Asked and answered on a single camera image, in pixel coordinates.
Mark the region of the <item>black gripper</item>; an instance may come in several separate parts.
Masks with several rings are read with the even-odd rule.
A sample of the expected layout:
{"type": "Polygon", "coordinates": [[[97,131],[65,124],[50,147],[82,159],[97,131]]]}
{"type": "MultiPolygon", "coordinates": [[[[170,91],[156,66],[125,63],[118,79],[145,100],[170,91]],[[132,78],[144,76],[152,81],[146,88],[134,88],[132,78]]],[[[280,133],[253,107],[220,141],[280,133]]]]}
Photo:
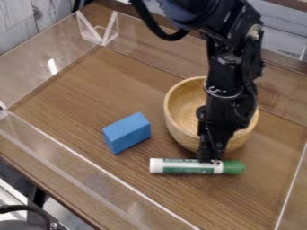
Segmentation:
{"type": "Polygon", "coordinates": [[[220,159],[236,131],[256,111],[254,79],[261,75],[264,37],[260,13],[248,3],[201,3],[194,26],[206,38],[206,104],[197,110],[200,163],[220,159]]]}

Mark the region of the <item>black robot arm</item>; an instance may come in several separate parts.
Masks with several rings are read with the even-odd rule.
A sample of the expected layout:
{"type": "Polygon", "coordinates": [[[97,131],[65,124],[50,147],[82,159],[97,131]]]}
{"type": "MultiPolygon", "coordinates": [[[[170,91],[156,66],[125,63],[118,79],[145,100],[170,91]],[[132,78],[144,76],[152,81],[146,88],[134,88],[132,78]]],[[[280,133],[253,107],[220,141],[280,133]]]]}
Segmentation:
{"type": "Polygon", "coordinates": [[[265,66],[261,15],[246,0],[161,0],[161,7],[176,27],[198,31],[206,41],[206,103],[194,115],[197,159],[208,163],[221,157],[256,111],[254,79],[265,66]]]}

